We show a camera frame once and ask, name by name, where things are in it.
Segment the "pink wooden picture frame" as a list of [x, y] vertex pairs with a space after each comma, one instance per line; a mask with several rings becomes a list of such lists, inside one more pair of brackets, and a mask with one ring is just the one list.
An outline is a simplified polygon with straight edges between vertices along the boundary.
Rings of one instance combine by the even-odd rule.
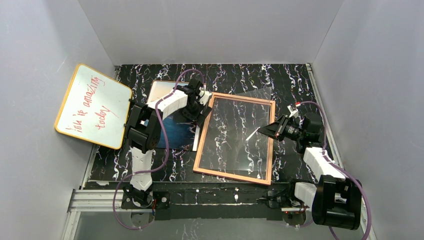
[[[217, 97], [227, 97], [231, 100], [242, 100], [243, 97], [241, 97], [240, 95], [230, 95], [230, 94], [224, 94], [224, 93], [213, 93], [212, 98], [209, 102], [209, 106], [211, 107], [211, 110], [213, 109], [213, 105], [214, 105], [214, 99]], [[269, 118], [269, 124], [272, 123], [275, 120], [275, 108], [276, 108], [276, 103], [273, 100], [270, 100], [270, 118]], [[231, 179], [231, 180], [237, 180], [237, 181], [243, 181], [243, 182], [250, 182], [250, 183], [255, 183], [255, 184], [260, 184], [260, 185], [266, 185], [269, 186], [272, 182], [272, 165], [273, 165], [273, 140], [271, 138], [268, 137], [269, 139], [269, 148], [268, 148], [268, 156], [267, 156], [267, 171], [266, 171], [266, 178], [265, 179], [257, 179], [257, 178], [252, 178], [252, 177], [248, 177], [248, 176], [243, 176], [243, 175], [237, 175], [237, 174], [231, 174], [231, 173], [226, 173], [226, 172], [220, 172], [220, 171], [214, 171], [214, 170], [208, 170], [208, 169], [203, 169], [199, 167], [199, 163], [200, 163], [200, 158], [202, 156], [202, 148], [203, 148], [203, 142], [205, 140], [205, 135], [206, 135], [206, 129], [208, 127], [208, 123], [209, 123], [210, 117], [208, 116], [204, 122], [203, 128], [202, 128], [202, 132], [201, 132], [201, 137], [199, 139], [199, 145], [198, 145], [198, 150], [197, 150], [197, 154], [195, 157], [195, 161], [194, 161], [194, 166], [193, 166], [193, 171], [196, 173], [200, 173], [200, 174], [205, 174], [205, 175], [211, 175], [211, 176], [216, 176], [218, 178], [225, 178], [225, 179]]]

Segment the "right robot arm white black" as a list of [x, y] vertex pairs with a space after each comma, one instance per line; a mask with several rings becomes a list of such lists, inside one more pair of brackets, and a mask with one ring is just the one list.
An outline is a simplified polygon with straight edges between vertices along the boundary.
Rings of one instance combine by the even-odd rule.
[[360, 226], [362, 194], [354, 181], [331, 165], [331, 159], [323, 150], [322, 118], [317, 113], [307, 113], [298, 123], [292, 116], [261, 126], [258, 132], [277, 141], [290, 139], [296, 152], [313, 171], [317, 183], [292, 180], [282, 196], [298, 202], [311, 211], [317, 225], [357, 230]]

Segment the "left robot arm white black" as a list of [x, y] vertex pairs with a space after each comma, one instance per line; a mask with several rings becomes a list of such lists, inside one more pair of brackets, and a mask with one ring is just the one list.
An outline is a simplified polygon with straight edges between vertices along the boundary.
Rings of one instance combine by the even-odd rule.
[[212, 92], [200, 80], [186, 85], [176, 84], [166, 95], [147, 104], [135, 104], [125, 124], [124, 136], [132, 156], [130, 185], [146, 191], [153, 183], [151, 174], [153, 150], [161, 137], [166, 140], [164, 120], [179, 112], [187, 120], [201, 126], [212, 108], [208, 105]]

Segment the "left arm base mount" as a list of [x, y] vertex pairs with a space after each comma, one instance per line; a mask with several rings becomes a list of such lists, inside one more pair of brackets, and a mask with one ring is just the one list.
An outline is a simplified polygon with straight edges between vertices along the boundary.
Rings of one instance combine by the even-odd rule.
[[125, 191], [121, 200], [124, 210], [162, 210], [170, 207], [170, 193], [166, 191], [147, 191], [131, 193]]

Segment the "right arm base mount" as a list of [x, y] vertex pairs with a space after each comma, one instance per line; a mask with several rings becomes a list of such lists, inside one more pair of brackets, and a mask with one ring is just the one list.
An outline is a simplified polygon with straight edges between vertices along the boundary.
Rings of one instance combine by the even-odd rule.
[[286, 189], [268, 190], [264, 195], [255, 200], [257, 204], [264, 204], [273, 210], [281, 210], [283, 219], [287, 220], [307, 220], [308, 212], [312, 208], [303, 201], [298, 200], [294, 196], [290, 196]]

